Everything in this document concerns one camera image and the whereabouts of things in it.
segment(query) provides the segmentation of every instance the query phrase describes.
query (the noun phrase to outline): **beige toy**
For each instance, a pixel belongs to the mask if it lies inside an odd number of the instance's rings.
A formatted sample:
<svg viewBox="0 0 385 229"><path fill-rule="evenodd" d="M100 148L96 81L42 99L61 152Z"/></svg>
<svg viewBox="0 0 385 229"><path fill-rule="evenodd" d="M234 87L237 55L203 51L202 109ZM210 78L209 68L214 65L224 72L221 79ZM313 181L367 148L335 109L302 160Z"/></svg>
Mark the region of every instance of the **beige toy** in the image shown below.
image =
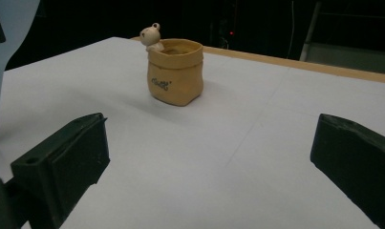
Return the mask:
<svg viewBox="0 0 385 229"><path fill-rule="evenodd" d="M157 51L161 52L164 49L164 46L160 42L160 24L154 23L151 27L145 28L140 32L140 41L141 44L146 46L146 51Z"/></svg>

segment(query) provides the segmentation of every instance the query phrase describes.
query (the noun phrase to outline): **white tabletop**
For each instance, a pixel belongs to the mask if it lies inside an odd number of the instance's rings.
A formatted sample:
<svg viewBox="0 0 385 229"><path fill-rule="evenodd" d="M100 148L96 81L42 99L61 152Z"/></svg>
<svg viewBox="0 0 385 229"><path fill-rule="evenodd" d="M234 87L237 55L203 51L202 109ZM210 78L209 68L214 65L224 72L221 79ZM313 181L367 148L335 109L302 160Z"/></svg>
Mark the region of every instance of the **white tabletop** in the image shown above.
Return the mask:
<svg viewBox="0 0 385 229"><path fill-rule="evenodd" d="M205 53L203 94L174 107L148 92L144 49L110 38L5 72L0 177L101 112L111 163L61 228L377 228L310 149L322 113L385 135L384 83Z"/></svg>

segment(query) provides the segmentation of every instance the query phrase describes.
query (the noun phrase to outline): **printed logo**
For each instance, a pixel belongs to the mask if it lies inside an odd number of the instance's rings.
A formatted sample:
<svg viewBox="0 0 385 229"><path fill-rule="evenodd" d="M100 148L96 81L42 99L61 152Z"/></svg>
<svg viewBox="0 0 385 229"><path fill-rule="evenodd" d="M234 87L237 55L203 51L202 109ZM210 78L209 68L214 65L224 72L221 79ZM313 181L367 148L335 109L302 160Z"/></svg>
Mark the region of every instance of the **printed logo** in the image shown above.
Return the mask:
<svg viewBox="0 0 385 229"><path fill-rule="evenodd" d="M152 78L151 82L165 91L168 91L168 86L172 83L171 81L158 81L157 78Z"/></svg>

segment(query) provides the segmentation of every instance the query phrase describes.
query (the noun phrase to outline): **bear ear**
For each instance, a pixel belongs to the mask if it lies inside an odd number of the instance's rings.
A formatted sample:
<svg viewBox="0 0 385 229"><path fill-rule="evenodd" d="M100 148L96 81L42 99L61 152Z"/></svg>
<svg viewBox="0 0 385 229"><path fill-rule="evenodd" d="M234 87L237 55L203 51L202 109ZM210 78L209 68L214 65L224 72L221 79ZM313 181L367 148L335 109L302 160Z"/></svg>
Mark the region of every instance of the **bear ear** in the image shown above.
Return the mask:
<svg viewBox="0 0 385 229"><path fill-rule="evenodd" d="M160 24L159 23L154 23L153 27L156 28L157 30L160 30Z"/></svg>

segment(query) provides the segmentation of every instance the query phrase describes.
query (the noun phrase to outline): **teddy bear figurine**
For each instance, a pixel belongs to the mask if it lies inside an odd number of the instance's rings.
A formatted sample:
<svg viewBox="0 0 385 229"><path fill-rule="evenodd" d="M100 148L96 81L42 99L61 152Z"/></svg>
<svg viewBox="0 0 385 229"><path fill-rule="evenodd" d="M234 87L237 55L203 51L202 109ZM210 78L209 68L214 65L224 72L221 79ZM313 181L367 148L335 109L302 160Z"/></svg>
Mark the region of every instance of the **teddy bear figurine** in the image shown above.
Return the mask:
<svg viewBox="0 0 385 229"><path fill-rule="evenodd" d="M164 49L160 39L161 35L159 23L154 23L151 27L145 28L140 32L141 44L146 46L145 50L148 52L152 50L161 52Z"/></svg>

